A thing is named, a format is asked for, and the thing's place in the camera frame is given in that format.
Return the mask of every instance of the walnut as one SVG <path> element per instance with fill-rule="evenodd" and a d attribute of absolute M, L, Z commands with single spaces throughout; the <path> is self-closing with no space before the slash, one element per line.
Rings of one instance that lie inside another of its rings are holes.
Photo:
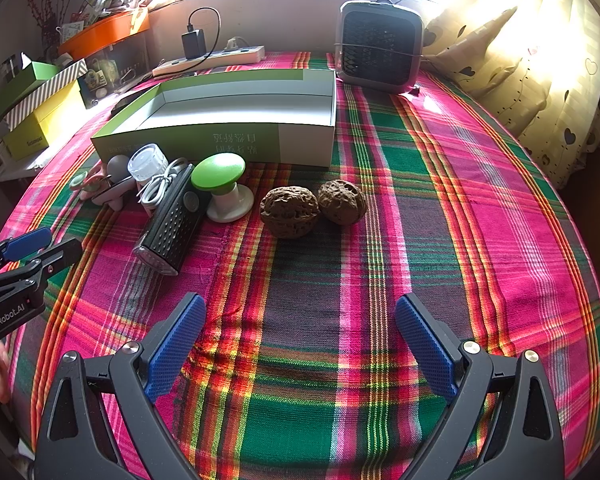
<path fill-rule="evenodd" d="M 346 180 L 330 180 L 318 190 L 320 211 L 332 222 L 351 225 L 366 213 L 368 205 L 364 194 Z"/>
<path fill-rule="evenodd" d="M 299 238 L 314 228 L 320 210 L 305 187 L 277 187 L 260 202 L 260 218 L 276 238 Z"/>

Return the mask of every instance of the charger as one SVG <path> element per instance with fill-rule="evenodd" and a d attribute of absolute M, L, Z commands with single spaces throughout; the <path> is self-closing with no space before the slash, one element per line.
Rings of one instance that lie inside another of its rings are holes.
<path fill-rule="evenodd" d="M 201 28 L 193 28 L 193 25 L 187 25 L 187 32 L 182 35 L 182 47 L 184 48 L 184 57 L 187 59 L 196 59 L 206 54 L 205 31 Z"/>

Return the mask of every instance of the portable speaker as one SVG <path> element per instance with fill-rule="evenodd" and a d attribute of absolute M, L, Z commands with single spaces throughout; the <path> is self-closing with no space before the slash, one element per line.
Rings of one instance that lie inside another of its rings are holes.
<path fill-rule="evenodd" d="M 193 165 L 182 170 L 160 202 L 133 254 L 161 274 L 177 276 L 195 231 L 206 215 L 211 193 L 191 183 Z"/>
<path fill-rule="evenodd" d="M 423 25 L 412 10 L 355 0 L 340 7 L 336 72 L 345 83 L 401 94 L 420 69 Z"/>

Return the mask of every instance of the colorful striped tablecloth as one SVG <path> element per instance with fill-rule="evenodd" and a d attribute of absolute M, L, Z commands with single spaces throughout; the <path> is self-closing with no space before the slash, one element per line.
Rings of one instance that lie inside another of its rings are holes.
<path fill-rule="evenodd" d="M 214 70 L 327 66 L 331 57 L 269 53 Z M 330 170 L 250 164 L 241 179 L 256 203 L 277 186 L 349 180 L 368 196 L 363 221 L 322 219 L 304 238 L 276 240 L 257 208 L 232 224 L 206 220 L 176 278 L 132 256 L 146 222 L 137 204 L 115 213 L 69 191 L 97 160 L 90 136 L 108 110 L 91 120 L 1 235 L 49 226 L 84 247 L 51 280 L 46 312 L 10 338 L 12 409 L 33 447 L 64 352 L 115 352 L 195 291 L 207 322 L 157 407 L 203 478 L 397 479 L 444 404 L 395 327 L 395 301 L 414 291 L 461 339 L 540 354 L 566 473 L 576 471 L 600 439 L 600 292 L 586 250 L 541 171 L 487 112 L 435 76 L 418 83 L 419 96 L 391 96 L 338 82 Z M 116 403 L 106 404 L 128 467 L 143 474 Z M 460 471 L 485 436 L 480 424 Z"/>

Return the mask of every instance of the green knob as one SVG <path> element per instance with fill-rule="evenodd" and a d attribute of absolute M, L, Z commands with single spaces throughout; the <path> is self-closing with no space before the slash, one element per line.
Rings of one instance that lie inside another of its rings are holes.
<path fill-rule="evenodd" d="M 224 195 L 244 173 L 244 159 L 235 153 L 218 153 L 200 162 L 191 173 L 191 183 L 202 191 Z"/>

